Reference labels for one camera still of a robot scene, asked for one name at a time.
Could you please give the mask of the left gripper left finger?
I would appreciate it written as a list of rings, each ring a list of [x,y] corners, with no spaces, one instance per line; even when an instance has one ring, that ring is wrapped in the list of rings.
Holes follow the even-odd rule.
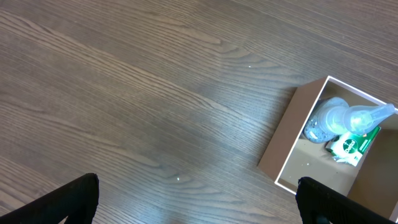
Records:
[[[1,223],[91,224],[99,204],[99,179],[87,173],[17,210],[1,216]]]

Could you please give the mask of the green soap bar packet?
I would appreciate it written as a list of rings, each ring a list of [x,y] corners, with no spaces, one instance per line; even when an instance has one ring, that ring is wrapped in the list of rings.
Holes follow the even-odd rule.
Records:
[[[329,141],[325,146],[325,149],[331,153],[336,162],[356,167],[380,130],[381,128],[376,126],[367,134],[342,134]]]

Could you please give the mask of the clear pump soap bottle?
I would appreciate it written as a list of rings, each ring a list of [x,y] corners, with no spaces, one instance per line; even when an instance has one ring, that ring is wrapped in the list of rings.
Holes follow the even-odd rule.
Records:
[[[303,128],[303,136],[313,143],[324,143],[346,133],[364,135],[396,112],[394,105],[349,104],[340,97],[317,101]]]

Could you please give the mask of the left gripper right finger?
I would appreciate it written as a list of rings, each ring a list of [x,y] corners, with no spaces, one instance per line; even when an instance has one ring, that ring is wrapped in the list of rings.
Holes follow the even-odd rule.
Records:
[[[295,199],[303,224],[394,224],[311,177],[298,180]]]

